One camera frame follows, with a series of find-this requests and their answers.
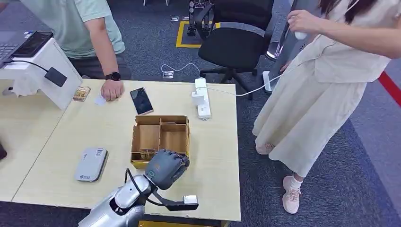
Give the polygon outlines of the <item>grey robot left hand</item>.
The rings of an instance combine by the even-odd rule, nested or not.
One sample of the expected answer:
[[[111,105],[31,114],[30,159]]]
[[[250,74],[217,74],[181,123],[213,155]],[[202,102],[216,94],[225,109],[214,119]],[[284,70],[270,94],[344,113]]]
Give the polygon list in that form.
[[[189,167],[190,160],[168,149],[160,149],[149,161],[145,176],[159,189],[167,190]]]

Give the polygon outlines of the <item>person's hand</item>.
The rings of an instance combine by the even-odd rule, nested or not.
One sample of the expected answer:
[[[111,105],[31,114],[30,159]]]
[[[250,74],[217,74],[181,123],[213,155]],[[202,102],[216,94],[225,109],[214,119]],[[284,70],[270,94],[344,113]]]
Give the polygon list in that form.
[[[319,34],[322,31],[324,19],[317,17],[306,10],[293,10],[287,16],[289,30],[307,34]]]

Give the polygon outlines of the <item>person's left hand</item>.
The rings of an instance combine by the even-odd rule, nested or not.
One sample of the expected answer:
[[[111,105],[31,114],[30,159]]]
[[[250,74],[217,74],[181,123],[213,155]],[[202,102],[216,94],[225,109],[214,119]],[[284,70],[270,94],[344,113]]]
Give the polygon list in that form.
[[[106,101],[114,101],[124,93],[123,81],[106,80],[101,87],[101,96]]]

